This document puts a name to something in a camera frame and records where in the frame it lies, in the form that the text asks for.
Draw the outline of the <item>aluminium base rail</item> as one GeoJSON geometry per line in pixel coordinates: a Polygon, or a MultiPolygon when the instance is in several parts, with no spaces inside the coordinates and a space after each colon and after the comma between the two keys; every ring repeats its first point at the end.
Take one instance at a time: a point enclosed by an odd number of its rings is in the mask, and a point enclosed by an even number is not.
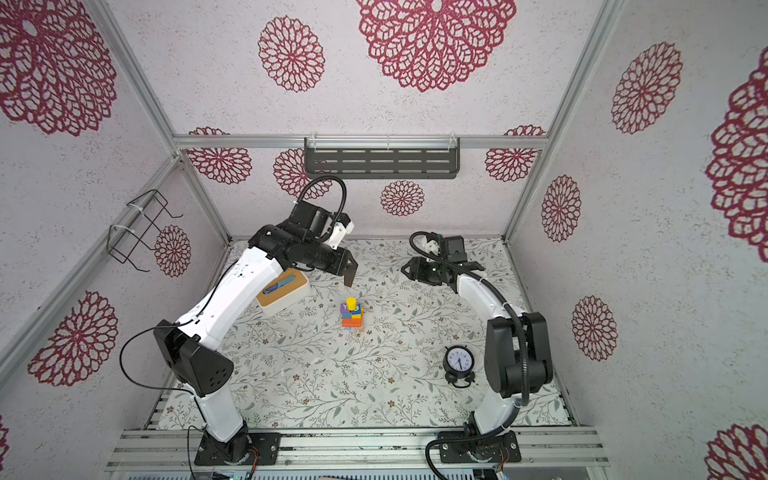
{"type": "MultiPolygon", "coordinates": [[[[607,467],[592,427],[514,427],[478,453],[448,441],[459,428],[254,429],[261,470],[607,467]]],[[[126,430],[106,464],[113,472],[186,472],[202,452],[187,430],[126,430]]]]}

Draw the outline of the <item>grey wall shelf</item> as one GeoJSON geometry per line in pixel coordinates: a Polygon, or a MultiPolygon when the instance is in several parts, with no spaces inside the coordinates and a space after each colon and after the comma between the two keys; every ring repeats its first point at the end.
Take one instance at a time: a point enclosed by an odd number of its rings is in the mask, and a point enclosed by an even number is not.
{"type": "Polygon", "coordinates": [[[304,140],[309,178],[332,175],[344,180],[445,180],[460,171],[460,140],[436,142],[304,140]]]}

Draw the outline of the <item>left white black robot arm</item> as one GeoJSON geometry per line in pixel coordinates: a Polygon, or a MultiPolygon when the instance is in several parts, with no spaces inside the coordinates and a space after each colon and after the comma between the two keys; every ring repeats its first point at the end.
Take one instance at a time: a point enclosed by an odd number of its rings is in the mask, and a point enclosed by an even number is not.
{"type": "Polygon", "coordinates": [[[204,421],[198,465],[238,465],[253,455],[249,427],[235,405],[232,360],[219,348],[230,328],[268,285],[295,264],[343,278],[357,269],[341,247],[354,228],[349,215],[304,200],[277,225],[265,225],[212,290],[176,322],[161,321],[153,334],[165,363],[190,392],[204,421]]]}

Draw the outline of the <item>black alarm clock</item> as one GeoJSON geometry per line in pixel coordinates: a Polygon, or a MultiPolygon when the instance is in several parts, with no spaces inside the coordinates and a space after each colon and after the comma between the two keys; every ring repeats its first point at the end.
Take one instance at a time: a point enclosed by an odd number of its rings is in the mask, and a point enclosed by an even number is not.
{"type": "Polygon", "coordinates": [[[465,389],[473,384],[475,359],[466,346],[447,347],[442,359],[442,366],[445,380],[454,388],[465,389]]]}

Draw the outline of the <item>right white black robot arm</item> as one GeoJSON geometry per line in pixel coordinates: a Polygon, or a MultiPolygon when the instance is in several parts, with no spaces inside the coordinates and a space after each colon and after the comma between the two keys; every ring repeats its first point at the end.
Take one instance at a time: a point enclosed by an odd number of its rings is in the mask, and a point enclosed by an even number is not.
{"type": "Polygon", "coordinates": [[[508,302],[480,274],[484,267],[467,258],[463,237],[416,231],[409,246],[416,255],[401,268],[408,279],[450,287],[486,322],[483,370],[489,390],[471,414],[470,425],[477,437],[498,435],[553,380],[546,320],[508,302]]]}

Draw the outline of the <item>red wooden block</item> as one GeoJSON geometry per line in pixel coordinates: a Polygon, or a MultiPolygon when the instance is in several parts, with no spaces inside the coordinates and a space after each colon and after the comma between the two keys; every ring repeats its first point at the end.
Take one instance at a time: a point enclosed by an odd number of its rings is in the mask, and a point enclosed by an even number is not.
{"type": "Polygon", "coordinates": [[[359,318],[343,318],[342,319],[343,328],[361,328],[362,326],[363,326],[363,322],[359,318]]]}

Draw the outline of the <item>white wooden-lid tissue box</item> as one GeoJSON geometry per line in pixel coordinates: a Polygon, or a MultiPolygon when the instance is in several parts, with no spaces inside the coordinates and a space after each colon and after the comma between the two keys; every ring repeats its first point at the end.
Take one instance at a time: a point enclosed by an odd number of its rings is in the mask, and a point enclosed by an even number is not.
{"type": "Polygon", "coordinates": [[[303,300],[312,292],[305,273],[289,268],[269,283],[257,295],[257,302],[263,314],[270,318],[303,300]]]}

